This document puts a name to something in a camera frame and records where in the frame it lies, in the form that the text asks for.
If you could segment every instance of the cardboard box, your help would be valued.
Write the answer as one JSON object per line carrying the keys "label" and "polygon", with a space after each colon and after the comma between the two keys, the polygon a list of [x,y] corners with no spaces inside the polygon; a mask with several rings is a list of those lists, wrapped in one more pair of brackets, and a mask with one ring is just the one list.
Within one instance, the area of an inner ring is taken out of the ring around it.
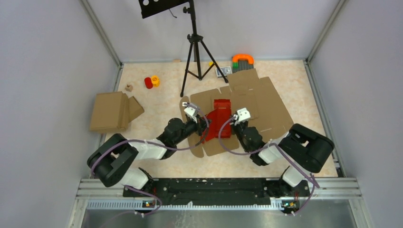
{"label": "cardboard box", "polygon": [[[259,78],[256,69],[243,70],[235,74],[228,75],[229,86],[221,87],[220,90],[213,89],[188,97],[183,97],[180,102],[182,119],[186,116],[181,106],[182,102],[191,101],[198,105],[201,110],[208,114],[213,110],[214,99],[231,100],[231,111],[246,107],[252,118],[249,126],[254,126],[263,136],[263,141],[275,139],[282,136],[293,124],[283,101],[274,88],[270,78]],[[195,145],[200,140],[197,134],[188,138],[189,145]],[[231,150],[239,147],[239,142],[235,135],[230,139],[223,139],[225,145]],[[191,150],[196,157],[202,158],[204,152],[207,156],[213,156],[225,150],[220,146],[218,139],[212,139],[205,144]]]}
{"label": "cardboard box", "polygon": [[97,94],[89,130],[98,133],[121,132],[144,109],[134,97],[122,92]]}

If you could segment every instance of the tripod leg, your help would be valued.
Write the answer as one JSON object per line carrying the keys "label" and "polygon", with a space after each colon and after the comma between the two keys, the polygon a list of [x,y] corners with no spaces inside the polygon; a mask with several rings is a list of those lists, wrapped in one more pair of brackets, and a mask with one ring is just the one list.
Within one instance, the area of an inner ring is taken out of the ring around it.
{"label": "tripod leg", "polygon": [[194,43],[194,52],[195,52],[195,58],[196,58],[196,61],[197,61],[197,76],[199,78],[199,81],[201,81],[201,79],[202,79],[202,68],[200,67],[200,54],[199,54],[199,44],[198,44],[198,42]]}
{"label": "tripod leg", "polygon": [[183,91],[185,90],[186,77],[187,77],[187,75],[188,75],[190,57],[192,56],[192,48],[193,48],[193,43],[190,43],[188,61],[186,62],[185,76],[183,77],[183,84],[182,84],[181,97],[183,97]]}
{"label": "tripod leg", "polygon": [[201,45],[203,45],[204,49],[206,50],[207,54],[209,54],[211,60],[213,61],[213,63],[215,64],[215,66],[217,67],[218,71],[220,72],[222,78],[224,78],[224,82],[228,83],[228,79],[224,76],[224,73],[222,72],[221,68],[218,66],[217,62],[214,60],[213,55],[210,53],[209,49],[207,48],[207,46],[204,44],[203,40],[200,41]]}

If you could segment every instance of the tripod knob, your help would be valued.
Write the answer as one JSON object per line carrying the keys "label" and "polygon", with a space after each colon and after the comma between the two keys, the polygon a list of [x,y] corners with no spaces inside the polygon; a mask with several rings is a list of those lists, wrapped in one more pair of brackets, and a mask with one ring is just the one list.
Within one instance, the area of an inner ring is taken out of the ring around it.
{"label": "tripod knob", "polygon": [[183,8],[184,13],[190,13],[189,10],[190,10],[190,8],[186,8],[186,6]]}

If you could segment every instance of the red object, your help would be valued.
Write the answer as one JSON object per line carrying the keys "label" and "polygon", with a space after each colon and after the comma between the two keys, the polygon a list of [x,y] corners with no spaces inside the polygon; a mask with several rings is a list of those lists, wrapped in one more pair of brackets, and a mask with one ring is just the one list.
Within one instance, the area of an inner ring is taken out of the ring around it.
{"label": "red object", "polygon": [[145,87],[147,87],[147,89],[151,89],[153,87],[153,82],[151,81],[151,78],[146,77],[144,79],[144,83],[145,83]]}
{"label": "red object", "polygon": [[[214,110],[207,114],[207,119],[211,120],[209,133],[203,141],[208,142],[213,138],[218,138],[221,126],[231,117],[231,101],[228,99],[214,100]],[[221,138],[231,137],[231,126],[227,124],[221,132]]]}

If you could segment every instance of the music stand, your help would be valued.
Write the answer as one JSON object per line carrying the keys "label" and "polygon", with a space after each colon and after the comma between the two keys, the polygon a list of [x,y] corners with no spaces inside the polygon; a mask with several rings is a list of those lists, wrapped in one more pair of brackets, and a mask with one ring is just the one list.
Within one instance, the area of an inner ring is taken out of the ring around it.
{"label": "music stand", "polygon": [[[185,75],[183,77],[183,84],[182,84],[182,90],[181,90],[181,97],[183,97],[183,91],[185,90],[185,84],[186,84],[186,77],[187,74],[191,74],[198,78],[200,81],[206,76],[206,74],[211,70],[213,66],[216,66],[218,71],[220,72],[222,78],[224,79],[225,83],[228,83],[228,79],[222,72],[221,68],[218,66],[217,62],[215,61],[213,55],[207,48],[206,44],[203,42],[203,37],[197,34],[197,29],[196,29],[196,13],[194,10],[194,2],[193,0],[163,0],[163,1],[153,1],[153,0],[148,0],[148,4],[144,5],[143,2],[144,0],[139,0],[140,7],[141,7],[141,14],[144,18],[147,18],[149,16],[152,16],[154,14],[160,13],[165,10],[169,10],[170,8],[173,8],[175,6],[184,4],[186,2],[189,3],[189,7],[183,8],[184,13],[189,13],[191,16],[192,20],[192,28],[193,28],[193,33],[192,35],[188,34],[187,39],[190,42],[190,47],[189,47],[189,54],[188,54],[188,59],[186,62],[186,69],[185,69]],[[207,71],[202,75],[202,69],[200,67],[200,54],[199,54],[199,42],[203,46],[204,50],[206,50],[207,54],[211,58],[213,64],[207,69]],[[189,62],[190,58],[192,56],[192,49],[194,46],[194,57],[197,62],[197,75],[189,70]]]}

